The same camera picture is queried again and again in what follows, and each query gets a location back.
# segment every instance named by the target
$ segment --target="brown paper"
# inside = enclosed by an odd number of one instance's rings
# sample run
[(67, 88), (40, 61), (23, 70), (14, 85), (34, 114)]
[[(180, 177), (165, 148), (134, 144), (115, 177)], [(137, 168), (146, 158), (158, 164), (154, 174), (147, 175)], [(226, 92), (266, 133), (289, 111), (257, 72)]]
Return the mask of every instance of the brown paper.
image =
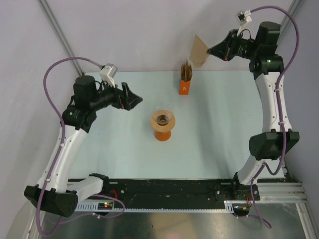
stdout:
[(206, 62), (207, 58), (209, 57), (207, 50), (208, 47), (206, 44), (197, 35), (195, 35), (193, 47), (189, 57), (194, 67), (200, 67)]
[(180, 69), (180, 79), (187, 82), (191, 80), (192, 76), (193, 71), (191, 69), (191, 65), (188, 64), (188, 60), (186, 60), (186, 62), (182, 64)]

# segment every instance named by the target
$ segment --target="light blue table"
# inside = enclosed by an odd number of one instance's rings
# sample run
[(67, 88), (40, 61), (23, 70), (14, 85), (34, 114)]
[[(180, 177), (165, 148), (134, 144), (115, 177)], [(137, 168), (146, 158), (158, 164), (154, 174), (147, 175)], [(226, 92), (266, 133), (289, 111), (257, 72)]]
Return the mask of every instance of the light blue table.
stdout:
[[(90, 75), (100, 80), (98, 73)], [(178, 94), (179, 72), (119, 72), (143, 97), (132, 111), (108, 107), (84, 140), (70, 178), (96, 172), (110, 178), (232, 178), (249, 156), (248, 141), (261, 133), (262, 108), (248, 71), (195, 71), (188, 96)], [(154, 138), (150, 117), (167, 105), (176, 117), (171, 138)], [(274, 169), (278, 161), (271, 164)], [(280, 172), (276, 178), (282, 178)], [(274, 178), (266, 170), (260, 178)]]

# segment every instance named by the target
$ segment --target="red wire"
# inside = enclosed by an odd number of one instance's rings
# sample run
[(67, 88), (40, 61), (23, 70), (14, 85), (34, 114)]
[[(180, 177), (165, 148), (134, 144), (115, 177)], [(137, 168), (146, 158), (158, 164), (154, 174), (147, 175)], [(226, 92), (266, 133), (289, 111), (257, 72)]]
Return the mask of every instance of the red wire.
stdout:
[(115, 199), (117, 199), (117, 198), (118, 198), (118, 194), (115, 192), (115, 190), (111, 190), (111, 191), (110, 191), (110, 193), (114, 193), (114, 195), (115, 195)]
[(249, 204), (250, 204), (250, 208), (252, 207), (252, 204), (251, 204), (251, 201), (250, 201), (250, 197), (249, 197), (249, 194), (247, 194), (247, 201), (249, 202)]

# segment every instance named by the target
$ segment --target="gray wall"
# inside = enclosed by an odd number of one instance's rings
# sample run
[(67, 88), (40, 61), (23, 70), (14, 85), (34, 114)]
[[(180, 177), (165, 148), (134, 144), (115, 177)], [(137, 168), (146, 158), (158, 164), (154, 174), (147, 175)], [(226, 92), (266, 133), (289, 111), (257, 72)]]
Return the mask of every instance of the gray wall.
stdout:
[[(37, 1), (2, 0), (0, 22), (0, 238), (3, 239), (26, 201), (25, 186), (37, 182), (54, 148), (59, 120), (45, 98), (42, 79), (46, 69), (66, 55)], [(49, 75), (49, 92), (60, 110), (69, 101), (75, 76), (70, 63), (58, 66)], [(18, 219), (27, 223), (28, 217)]]
[[(319, 2), (304, 2), (296, 16), (300, 46), (296, 59), (285, 75), (285, 99), (293, 130), (300, 142), (288, 153), (287, 165), (293, 176), (303, 181), (312, 210), (319, 223)], [(285, 63), (295, 47), (296, 34), (291, 25), (278, 53)]]
[[(240, 10), (264, 5), (288, 9), (293, 0), (48, 0), (76, 55), (112, 62), (120, 71), (180, 70), (189, 57), (194, 35), (208, 46), (238, 28)], [(279, 11), (253, 14), (249, 28), (259, 22), (281, 22)], [(90, 65), (84, 71), (96, 71)], [(200, 70), (246, 70), (247, 62), (223, 62), (209, 57)]]

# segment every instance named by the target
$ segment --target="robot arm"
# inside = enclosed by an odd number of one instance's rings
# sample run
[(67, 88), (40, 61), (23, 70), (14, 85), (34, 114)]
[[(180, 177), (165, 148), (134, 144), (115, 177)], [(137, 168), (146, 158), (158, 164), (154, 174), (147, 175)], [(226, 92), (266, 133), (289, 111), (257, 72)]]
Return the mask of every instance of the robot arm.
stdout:
[[(68, 175), (84, 138), (88, 134), (92, 123), (96, 119), (96, 111), (111, 105), (117, 109), (132, 110), (142, 102), (142, 98), (135, 95), (127, 83), (122, 83), (122, 90), (114, 84), (113, 76), (116, 67), (108, 64), (100, 72), (102, 83), (96, 88), (96, 81), (92, 76), (82, 76), (76, 79), (73, 85), (74, 95), (62, 117), (65, 123), (65, 139), (61, 145), (62, 128), (55, 145), (50, 161), (38, 180), (36, 186), (27, 186), (24, 195), (36, 207), (39, 194), (44, 182), (47, 182), (41, 210), (69, 217), (75, 210), (77, 202), (107, 191), (108, 177), (99, 174), (90, 174), (81, 182), (68, 185)], [(56, 152), (62, 146), (54, 165), (50, 179), (47, 179), (49, 168), (52, 165)]]
[[(299, 133), (292, 132), (288, 120), (283, 90), (283, 77), (278, 89), (276, 81), (284, 70), (281, 56), (275, 54), (280, 25), (274, 22), (262, 22), (256, 38), (243, 38), (243, 28), (251, 22), (250, 11), (237, 14), (241, 27), (229, 31), (226, 38), (219, 44), (207, 50), (207, 53), (224, 61), (230, 61), (235, 56), (249, 59), (249, 70), (253, 73), (263, 109), (262, 133), (250, 138), (251, 155), (244, 167), (235, 174), (238, 185), (249, 185), (263, 163), (277, 160), (283, 149), (283, 133), (287, 136), (286, 153), (298, 142)], [(281, 132), (280, 117), (276, 91), (280, 92), (280, 100), (285, 124)]]

